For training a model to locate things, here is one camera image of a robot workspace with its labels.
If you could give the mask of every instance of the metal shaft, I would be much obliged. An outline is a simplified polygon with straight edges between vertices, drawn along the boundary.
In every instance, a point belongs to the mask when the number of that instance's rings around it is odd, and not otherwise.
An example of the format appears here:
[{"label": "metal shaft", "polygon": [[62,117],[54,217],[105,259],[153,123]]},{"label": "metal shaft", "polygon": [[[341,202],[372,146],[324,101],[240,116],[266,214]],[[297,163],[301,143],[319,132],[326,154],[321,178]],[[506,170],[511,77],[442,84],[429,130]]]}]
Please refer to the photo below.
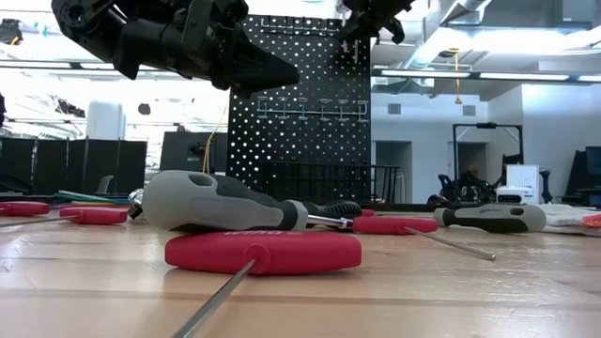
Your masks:
[{"label": "metal shaft", "polygon": [[437,241],[439,243],[452,246],[454,248],[457,248],[459,250],[463,250],[463,251],[468,252],[470,254],[474,254],[474,255],[476,255],[476,256],[478,256],[480,258],[486,259],[486,260],[494,261],[494,260],[497,259],[497,256],[495,254],[493,254],[493,253],[485,253],[483,251],[470,248],[469,246],[466,246],[466,245],[463,245],[463,244],[459,244],[459,243],[455,243],[455,242],[451,242],[450,240],[446,240],[444,238],[440,238],[438,236],[434,236],[434,235],[431,235],[431,234],[426,234],[426,233],[423,233],[421,231],[414,230],[414,229],[411,229],[411,228],[408,228],[408,227],[405,227],[405,229],[407,229],[407,231],[409,231],[413,235],[419,235],[419,236],[423,236],[425,238],[430,238],[430,239],[435,240],[435,241]]},{"label": "metal shaft", "polygon": [[242,279],[251,271],[254,265],[254,259],[238,271],[232,278],[229,279],[196,313],[188,319],[188,321],[179,329],[173,338],[189,338],[200,329],[207,319],[215,313],[215,311],[223,304],[227,297],[234,291],[236,286],[242,282]]},{"label": "metal shaft", "polygon": [[321,217],[315,215],[309,215],[309,217],[307,217],[307,222],[309,224],[336,226],[341,230],[346,229],[349,225],[352,224],[352,221],[347,219],[331,219],[328,217]]},{"label": "metal shaft", "polygon": [[37,223],[48,223],[48,222],[58,222],[64,220],[71,220],[77,218],[77,216],[65,216],[65,217],[52,217],[52,218],[44,218],[44,219],[36,219],[32,221],[20,221],[14,223],[4,223],[0,224],[0,228],[10,227],[10,226],[18,226],[18,225],[27,225],[27,224],[37,224]]}]

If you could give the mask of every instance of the chair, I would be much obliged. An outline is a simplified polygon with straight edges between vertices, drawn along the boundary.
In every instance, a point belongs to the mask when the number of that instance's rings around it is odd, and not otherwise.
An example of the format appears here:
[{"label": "chair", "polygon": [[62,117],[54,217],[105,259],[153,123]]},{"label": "chair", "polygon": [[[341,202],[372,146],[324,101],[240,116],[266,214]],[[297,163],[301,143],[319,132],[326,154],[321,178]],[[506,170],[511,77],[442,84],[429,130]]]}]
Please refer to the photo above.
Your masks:
[{"label": "chair", "polygon": [[108,175],[101,178],[96,194],[106,194],[109,191],[109,185],[111,185],[111,180],[113,180],[114,177],[115,176],[113,175]]}]

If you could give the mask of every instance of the doorway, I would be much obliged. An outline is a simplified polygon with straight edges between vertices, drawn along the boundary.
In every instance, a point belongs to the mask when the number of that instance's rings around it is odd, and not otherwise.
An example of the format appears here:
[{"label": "doorway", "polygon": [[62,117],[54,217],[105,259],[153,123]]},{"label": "doorway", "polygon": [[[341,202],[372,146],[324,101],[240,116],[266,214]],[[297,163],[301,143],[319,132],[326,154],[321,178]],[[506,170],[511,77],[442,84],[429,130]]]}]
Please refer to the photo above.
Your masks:
[{"label": "doorway", "polygon": [[[478,168],[481,179],[486,179],[486,143],[460,142],[457,144],[457,161],[459,175],[468,170],[471,165]],[[449,177],[454,179],[453,142],[449,143]]]},{"label": "doorway", "polygon": [[385,170],[376,171],[376,195],[379,198],[391,199],[395,204],[411,203],[412,184],[412,147],[411,142],[376,142],[376,165],[400,167],[396,172],[393,184],[385,183]]}]

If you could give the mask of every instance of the red handle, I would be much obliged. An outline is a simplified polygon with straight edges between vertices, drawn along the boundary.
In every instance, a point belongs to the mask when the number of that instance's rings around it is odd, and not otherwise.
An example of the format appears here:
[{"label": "red handle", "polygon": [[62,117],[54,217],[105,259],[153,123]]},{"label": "red handle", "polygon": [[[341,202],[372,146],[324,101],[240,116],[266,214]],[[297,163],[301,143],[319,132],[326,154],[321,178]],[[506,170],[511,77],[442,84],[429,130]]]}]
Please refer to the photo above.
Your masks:
[{"label": "red handle", "polygon": [[411,235],[407,228],[421,232],[436,231],[433,219],[409,217],[358,217],[353,219],[353,232],[372,235]]},{"label": "red handle", "polygon": [[50,212],[50,206],[41,202],[1,202],[2,216],[38,216]]},{"label": "red handle", "polygon": [[362,209],[361,210],[361,215],[363,217],[374,217],[374,216],[376,216],[376,212],[374,210],[371,210],[371,209]]},{"label": "red handle", "polygon": [[357,267],[360,242],[334,233],[238,231],[173,238],[165,262],[183,269],[236,273],[255,260],[252,274],[297,275]]},{"label": "red handle", "polygon": [[72,217],[73,223],[114,225],[128,219],[128,211],[111,207],[67,207],[59,211],[60,217]]}]

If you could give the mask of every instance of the ceiling light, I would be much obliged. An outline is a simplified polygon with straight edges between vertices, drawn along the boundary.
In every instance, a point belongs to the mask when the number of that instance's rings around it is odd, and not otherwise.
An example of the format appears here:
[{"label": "ceiling light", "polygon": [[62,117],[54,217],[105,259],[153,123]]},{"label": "ceiling light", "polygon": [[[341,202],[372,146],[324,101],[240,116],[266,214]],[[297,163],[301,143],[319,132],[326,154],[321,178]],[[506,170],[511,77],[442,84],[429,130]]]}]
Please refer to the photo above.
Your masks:
[{"label": "ceiling light", "polygon": [[518,74],[518,73],[481,73],[480,78],[486,80],[521,80],[521,81],[565,81],[569,75],[561,74]]},{"label": "ceiling light", "polygon": [[382,76],[437,79],[465,79],[467,77],[470,77],[470,74],[468,72],[405,69],[384,69],[380,74]]},{"label": "ceiling light", "polygon": [[114,70],[113,64],[106,63],[83,63],[82,67],[85,69],[107,69]]},{"label": "ceiling light", "polygon": [[65,69],[66,62],[31,62],[31,61],[0,61],[0,68],[12,69]]},{"label": "ceiling light", "polygon": [[582,82],[601,83],[601,75],[582,75],[578,77],[578,80]]}]

